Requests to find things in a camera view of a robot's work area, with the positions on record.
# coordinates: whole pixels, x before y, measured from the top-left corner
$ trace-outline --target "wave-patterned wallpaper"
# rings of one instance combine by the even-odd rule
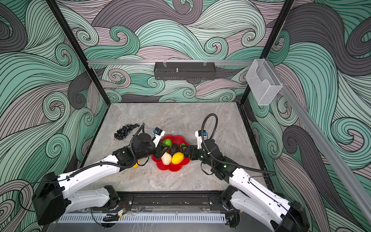
[[[315,0],[292,9],[268,58],[371,193],[371,1]],[[371,226],[284,96],[248,118],[277,192],[305,205],[311,231]]]
[[[57,0],[88,59],[259,58],[284,0]],[[240,101],[249,67],[158,81],[153,66],[95,66],[111,102]]]
[[[20,190],[77,169],[106,108],[45,0],[0,1],[1,231],[41,231]]]

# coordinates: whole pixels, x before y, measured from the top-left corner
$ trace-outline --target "green lime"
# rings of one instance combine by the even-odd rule
[[[165,139],[165,140],[162,142],[162,144],[171,147],[171,145],[172,145],[173,143],[171,142],[171,140],[170,140],[169,138],[167,138],[167,139]]]

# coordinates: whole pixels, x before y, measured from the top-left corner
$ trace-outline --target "red bowl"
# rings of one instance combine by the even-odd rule
[[[182,136],[179,136],[179,135],[174,136],[174,135],[168,134],[164,136],[164,138],[161,139],[161,141],[164,141],[167,138],[170,139],[172,143],[176,143],[178,146],[181,145],[182,143],[189,145],[189,143],[187,143],[186,140]],[[188,159],[184,158],[183,161],[178,164],[170,163],[169,165],[164,165],[164,163],[162,162],[162,159],[156,159],[155,157],[152,156],[152,160],[156,162],[158,169],[162,171],[170,170],[173,172],[179,171],[180,169],[182,169],[184,165],[187,165],[191,161],[189,158]]]

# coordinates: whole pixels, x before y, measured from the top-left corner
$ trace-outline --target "robotic arm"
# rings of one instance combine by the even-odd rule
[[[42,179],[45,183],[37,187],[32,197],[39,225],[49,224],[64,213],[78,209],[117,209],[119,196],[112,186],[92,191],[77,191],[102,177],[132,167],[139,159],[150,156],[160,159],[169,149],[169,146],[160,143],[164,134],[164,131],[156,128],[154,137],[151,138],[149,134],[144,133],[143,124],[129,146],[114,151],[99,162],[59,176],[55,173],[46,174]],[[222,203],[226,210],[243,210],[272,231],[308,230],[308,218],[298,202],[290,203],[261,185],[244,169],[238,168],[242,166],[220,153],[219,147],[212,139],[213,135],[207,139],[203,127],[201,131],[195,132],[195,135],[197,145],[184,148],[185,158],[200,160],[209,165],[213,174],[230,184],[222,194]]]

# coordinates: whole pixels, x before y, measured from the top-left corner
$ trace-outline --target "white garlic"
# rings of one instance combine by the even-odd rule
[[[171,155],[165,152],[163,156],[161,157],[161,160],[164,165],[169,165],[171,163]]]

